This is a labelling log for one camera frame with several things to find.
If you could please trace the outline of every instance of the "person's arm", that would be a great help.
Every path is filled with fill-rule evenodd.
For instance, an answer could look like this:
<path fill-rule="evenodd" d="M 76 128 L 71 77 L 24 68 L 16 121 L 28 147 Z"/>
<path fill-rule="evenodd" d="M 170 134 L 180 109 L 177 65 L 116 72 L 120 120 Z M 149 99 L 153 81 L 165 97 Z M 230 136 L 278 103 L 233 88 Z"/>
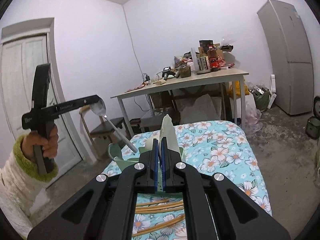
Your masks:
<path fill-rule="evenodd" d="M 40 176 L 33 152 L 34 145 L 43 146 L 44 157 L 54 158 L 57 155 L 58 131 L 55 126 L 49 141 L 37 133 L 18 138 L 13 146 L 9 159 L 1 170 L 1 179 L 8 196 L 27 215 L 30 215 L 36 196 L 45 183 L 52 180 L 58 174 L 55 164 L 54 170 L 46 175 Z"/>

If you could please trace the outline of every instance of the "floral tablecloth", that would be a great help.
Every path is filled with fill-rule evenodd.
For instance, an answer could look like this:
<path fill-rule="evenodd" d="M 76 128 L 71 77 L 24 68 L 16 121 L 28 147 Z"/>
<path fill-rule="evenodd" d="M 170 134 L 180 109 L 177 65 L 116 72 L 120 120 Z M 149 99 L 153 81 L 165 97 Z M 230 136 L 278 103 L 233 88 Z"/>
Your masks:
<path fill-rule="evenodd" d="M 194 166 L 199 172 L 212 175 L 221 172 L 234 182 L 243 192 L 271 215 L 268 192 L 260 173 L 257 160 L 241 128 L 228 121 L 197 122 L 175 126 L 180 147 L 184 149 L 186 163 Z M 131 142 L 138 149 L 143 147 L 148 138 L 160 131 L 135 135 Z M 127 146 L 122 149 L 124 159 L 139 157 Z M 121 173 L 117 164 L 112 161 L 104 172 L 108 176 Z M 137 203 L 147 203 L 167 197 L 139 194 Z M 181 198 L 169 198 L 169 202 Z M 159 214 L 136 214 L 133 233 L 174 219 L 183 210 Z M 133 237 L 134 240 L 186 240 L 185 220 L 148 233 Z"/>

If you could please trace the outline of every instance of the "sleeve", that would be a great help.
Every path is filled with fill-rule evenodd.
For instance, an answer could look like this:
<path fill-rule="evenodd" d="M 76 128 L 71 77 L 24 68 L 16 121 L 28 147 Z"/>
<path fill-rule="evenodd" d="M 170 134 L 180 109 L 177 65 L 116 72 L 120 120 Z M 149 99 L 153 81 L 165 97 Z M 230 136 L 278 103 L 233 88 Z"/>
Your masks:
<path fill-rule="evenodd" d="M 13 151 L 2 170 L 2 183 L 9 197 L 26 214 L 30 215 L 36 196 L 46 182 L 58 174 L 55 164 L 54 170 L 46 175 L 38 175 L 37 165 L 24 157 L 21 143 L 24 136 L 18 138 L 13 146 Z"/>

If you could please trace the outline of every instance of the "silver screw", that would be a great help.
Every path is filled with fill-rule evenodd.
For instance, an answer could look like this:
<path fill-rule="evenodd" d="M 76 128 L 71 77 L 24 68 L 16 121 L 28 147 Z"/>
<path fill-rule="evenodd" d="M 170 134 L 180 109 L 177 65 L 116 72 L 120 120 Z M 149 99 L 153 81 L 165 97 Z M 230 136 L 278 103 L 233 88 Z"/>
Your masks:
<path fill-rule="evenodd" d="M 97 180 L 98 182 L 104 182 L 106 179 L 107 179 L 107 176 L 104 175 L 104 174 L 99 174 L 99 175 L 96 177 L 96 180 Z"/>
<path fill-rule="evenodd" d="M 142 169 L 144 168 L 144 164 L 143 164 L 143 163 L 136 163 L 136 164 L 134 165 L 134 168 L 135 168 L 136 170 L 142 170 Z"/>
<path fill-rule="evenodd" d="M 184 169 L 186 167 L 186 164 L 185 163 L 177 163 L 176 164 L 176 167 L 180 170 Z"/>
<path fill-rule="evenodd" d="M 224 176 L 221 173 L 216 173 L 213 177 L 217 181 L 222 181 L 224 179 Z"/>

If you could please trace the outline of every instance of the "green fuzzy cuff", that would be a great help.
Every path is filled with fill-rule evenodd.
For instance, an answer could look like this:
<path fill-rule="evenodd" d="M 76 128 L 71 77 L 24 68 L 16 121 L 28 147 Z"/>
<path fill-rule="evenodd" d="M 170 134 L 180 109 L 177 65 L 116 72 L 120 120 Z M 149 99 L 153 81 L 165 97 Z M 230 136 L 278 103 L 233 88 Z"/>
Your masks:
<path fill-rule="evenodd" d="M 16 162 L 18 163 L 20 168 L 30 177 L 42 182 L 49 182 L 57 176 L 59 171 L 58 166 L 56 165 L 56 163 L 54 163 L 54 170 L 52 172 L 40 176 L 38 174 L 37 164 L 28 160 L 21 151 L 21 144 L 24 137 L 25 135 L 20 136 L 13 146 L 13 155 L 16 159 Z"/>

